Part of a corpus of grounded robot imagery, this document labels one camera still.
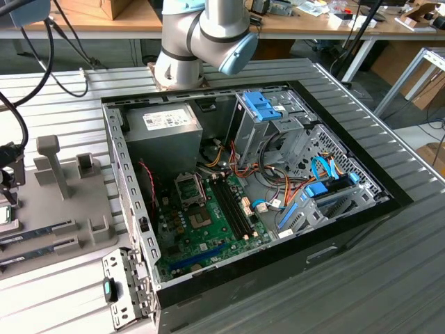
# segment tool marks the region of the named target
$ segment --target electronic equipment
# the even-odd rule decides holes
[[[150,318],[174,332],[347,251],[412,202],[297,81],[102,102],[131,242],[102,259],[116,330]],[[186,125],[147,122],[167,111]]]
[[[262,18],[251,15],[250,16],[250,24],[254,26],[261,26]]]
[[[403,7],[406,4],[406,0],[384,0],[382,2],[381,6],[388,6],[388,7]],[[375,3],[375,0],[359,0],[359,3],[361,6],[366,6],[366,7],[372,7],[373,4]],[[360,12],[361,14],[368,16],[369,15],[369,9],[368,8],[360,8]],[[373,16],[373,19],[377,22],[383,22],[386,21],[385,16],[383,16],[380,13],[376,13]]]
[[[436,19],[432,22],[432,26],[440,30],[445,30],[445,17],[436,17]]]
[[[250,11],[258,15],[264,15],[269,10],[270,0],[253,0]]]

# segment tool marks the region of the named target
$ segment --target connector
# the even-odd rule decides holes
[[[247,197],[243,197],[243,198],[241,199],[241,204],[243,205],[243,207],[249,207],[249,206],[250,206],[249,198],[247,198]]]

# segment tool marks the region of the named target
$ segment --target circuit board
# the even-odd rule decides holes
[[[242,209],[243,189],[236,176],[224,182]],[[161,259],[156,263],[162,281],[199,270],[270,242],[270,237],[256,216],[245,218],[251,235],[236,237],[212,190],[211,180],[202,182],[207,201],[182,210],[179,196],[172,191],[167,201],[159,201],[159,234]]]

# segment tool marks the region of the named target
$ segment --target blue latch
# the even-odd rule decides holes
[[[321,182],[310,184],[309,186],[306,186],[305,190],[307,192],[307,195],[309,195],[309,197],[314,197],[317,195],[321,195],[322,193],[327,193],[327,188]]]
[[[260,121],[277,120],[282,117],[281,113],[275,111],[264,95],[260,92],[244,93],[245,101]]]
[[[354,184],[357,184],[360,181],[359,175],[357,175],[357,173],[354,173],[354,172],[349,173],[349,178],[352,182],[354,182]]]

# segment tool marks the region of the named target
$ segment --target slotted metal surface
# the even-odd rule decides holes
[[[213,87],[300,80],[319,102],[368,150],[416,202],[385,223],[354,249],[267,292],[221,311],[182,333],[441,333],[445,325],[444,183],[420,162],[366,107],[306,59],[251,62],[226,77],[205,67]],[[107,152],[99,98],[155,90],[145,68],[89,74],[90,92],[82,99],[63,93],[51,81],[19,110],[29,125],[25,164],[37,156],[35,138],[58,134],[59,158],[91,152],[102,163],[117,246],[127,235]],[[58,74],[70,90],[81,92],[75,72]],[[29,92],[39,74],[0,77],[0,91],[12,101]],[[20,139],[9,113],[0,114],[0,143]],[[0,326],[5,333],[111,333],[113,325],[102,292],[100,259],[115,247],[0,281]],[[139,324],[128,333],[152,333]]]

